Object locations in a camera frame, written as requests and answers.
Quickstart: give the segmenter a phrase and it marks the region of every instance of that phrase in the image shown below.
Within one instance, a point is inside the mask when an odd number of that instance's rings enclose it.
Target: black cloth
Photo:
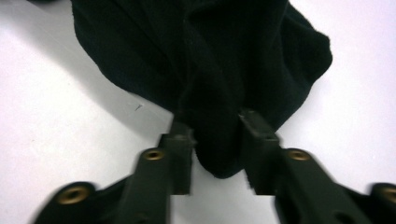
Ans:
[[[218,178],[239,172],[242,106],[278,129],[332,62],[286,0],[72,0],[79,43],[115,85],[194,129]]]

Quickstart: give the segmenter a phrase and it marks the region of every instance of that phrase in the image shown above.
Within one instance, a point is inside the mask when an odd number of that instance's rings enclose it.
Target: white table surface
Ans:
[[[334,59],[278,131],[282,145],[311,151],[359,192],[396,183],[396,1],[292,2],[331,38]],[[0,223],[31,223],[70,182],[104,188],[128,175],[171,118],[101,75],[69,1],[0,1]],[[253,195],[242,172],[218,180],[194,158],[192,181],[191,196],[172,198],[173,223],[278,222],[272,198]]]

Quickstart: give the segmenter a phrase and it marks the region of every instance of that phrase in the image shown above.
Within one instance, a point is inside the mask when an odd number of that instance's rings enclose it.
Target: wrinkled cloth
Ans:
[[[285,0],[72,0],[81,46],[111,82],[194,129],[218,178],[243,169],[238,110],[277,130],[332,62],[329,38]]]

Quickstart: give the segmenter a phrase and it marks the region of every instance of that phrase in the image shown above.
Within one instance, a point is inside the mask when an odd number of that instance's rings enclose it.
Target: metal screw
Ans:
[[[385,197],[393,203],[396,203],[396,189],[394,188],[384,188],[382,189]]]
[[[157,161],[163,158],[165,154],[159,150],[151,150],[146,152],[145,159],[148,161]]]
[[[86,189],[82,186],[73,187],[73,188],[64,190],[58,196],[58,203],[60,203],[60,204],[79,203],[79,202],[84,201],[86,198],[88,198],[89,195],[90,195],[90,192],[88,189]]]
[[[311,157],[303,151],[300,150],[293,150],[289,152],[289,156],[297,161],[308,161]]]

